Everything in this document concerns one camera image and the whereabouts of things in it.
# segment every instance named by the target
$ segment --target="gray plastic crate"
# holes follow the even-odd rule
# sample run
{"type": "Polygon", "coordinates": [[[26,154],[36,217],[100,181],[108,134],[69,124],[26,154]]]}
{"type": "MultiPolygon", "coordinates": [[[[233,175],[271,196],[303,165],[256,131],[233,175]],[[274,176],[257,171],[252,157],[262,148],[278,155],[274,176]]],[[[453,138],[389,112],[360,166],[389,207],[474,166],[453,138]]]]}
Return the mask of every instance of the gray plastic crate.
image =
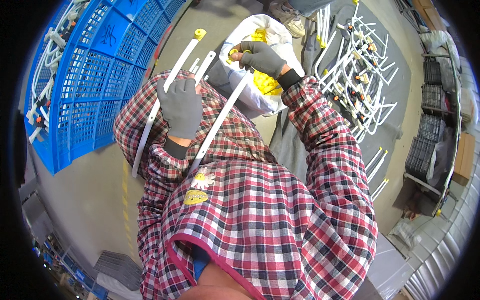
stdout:
{"type": "Polygon", "coordinates": [[[140,288],[142,269],[125,254],[103,250],[93,268],[115,278],[129,290],[140,288]]]}
{"type": "Polygon", "coordinates": [[[440,73],[440,63],[436,61],[423,62],[423,79],[426,84],[442,84],[442,75],[440,73]]]}
{"type": "Polygon", "coordinates": [[[438,143],[440,140],[441,123],[441,117],[422,114],[420,117],[420,127],[417,137],[438,143]]]}
{"type": "Polygon", "coordinates": [[[414,137],[408,152],[405,170],[408,174],[427,182],[427,172],[435,150],[435,142],[414,137]]]}
{"type": "Polygon", "coordinates": [[[442,86],[424,84],[421,92],[421,105],[430,108],[442,109],[442,86]]]}

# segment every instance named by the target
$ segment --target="elastic cuff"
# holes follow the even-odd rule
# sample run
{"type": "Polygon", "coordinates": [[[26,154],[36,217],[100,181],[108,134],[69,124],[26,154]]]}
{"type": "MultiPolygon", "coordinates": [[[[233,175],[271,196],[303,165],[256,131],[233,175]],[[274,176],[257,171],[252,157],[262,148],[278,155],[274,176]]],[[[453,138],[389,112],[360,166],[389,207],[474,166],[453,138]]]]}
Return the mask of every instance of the elastic cuff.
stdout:
{"type": "Polygon", "coordinates": [[[288,72],[280,76],[277,81],[284,91],[288,90],[292,85],[300,82],[301,77],[294,69],[290,69],[288,72]]]}
{"type": "Polygon", "coordinates": [[[188,147],[181,146],[167,137],[163,150],[176,159],[185,159],[188,147]]]}

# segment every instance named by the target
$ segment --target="shoe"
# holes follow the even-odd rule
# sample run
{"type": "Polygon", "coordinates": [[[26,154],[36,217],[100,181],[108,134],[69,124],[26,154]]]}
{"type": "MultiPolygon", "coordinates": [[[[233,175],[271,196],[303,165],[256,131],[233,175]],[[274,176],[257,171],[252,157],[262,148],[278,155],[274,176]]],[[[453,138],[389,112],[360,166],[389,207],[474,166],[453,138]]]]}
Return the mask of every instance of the shoe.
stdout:
{"type": "Polygon", "coordinates": [[[310,16],[307,17],[312,22],[317,22],[317,12],[312,13],[310,16]]]}
{"type": "Polygon", "coordinates": [[[293,9],[288,12],[282,9],[283,3],[275,3],[270,6],[272,14],[285,25],[292,37],[302,37],[305,35],[305,27],[300,19],[300,14],[293,9]]]}

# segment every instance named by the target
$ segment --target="plaid shirt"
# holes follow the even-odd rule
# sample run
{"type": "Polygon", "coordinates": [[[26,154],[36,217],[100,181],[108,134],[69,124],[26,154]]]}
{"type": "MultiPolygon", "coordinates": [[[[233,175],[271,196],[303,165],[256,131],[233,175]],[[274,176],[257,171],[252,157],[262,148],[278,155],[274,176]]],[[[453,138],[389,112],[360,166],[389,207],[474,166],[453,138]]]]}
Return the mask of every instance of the plaid shirt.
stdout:
{"type": "MultiPolygon", "coordinates": [[[[116,118],[115,137],[130,165],[156,82],[167,75],[147,82],[116,118]]],[[[197,171],[187,175],[189,164],[226,102],[201,85],[203,120],[186,159],[162,148],[168,125],[161,113],[142,157],[137,241],[144,299],[176,299],[196,285],[193,244],[256,299],[350,299],[374,258],[378,229],[360,148],[316,79],[305,76],[282,94],[310,153],[306,184],[276,162],[233,107],[199,168],[198,178],[213,178],[211,184],[192,187],[197,171]],[[208,200],[187,204],[191,190],[208,200]]]]}

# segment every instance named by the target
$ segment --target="gray glove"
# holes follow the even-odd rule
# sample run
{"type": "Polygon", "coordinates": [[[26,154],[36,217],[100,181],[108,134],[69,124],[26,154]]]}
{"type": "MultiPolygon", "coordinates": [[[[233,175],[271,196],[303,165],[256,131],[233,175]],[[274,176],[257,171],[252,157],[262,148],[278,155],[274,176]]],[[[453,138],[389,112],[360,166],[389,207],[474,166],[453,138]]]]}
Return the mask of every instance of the gray glove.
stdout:
{"type": "Polygon", "coordinates": [[[242,42],[242,51],[250,50],[251,53],[244,53],[240,62],[249,65],[254,69],[273,77],[275,80],[280,76],[283,66],[287,63],[281,59],[275,51],[264,42],[242,42]]]}
{"type": "Polygon", "coordinates": [[[168,122],[168,135],[182,139],[195,138],[202,120],[202,96],[195,91],[195,79],[174,81],[167,93],[163,89],[165,80],[156,83],[156,93],[162,108],[163,119],[168,122]]]}

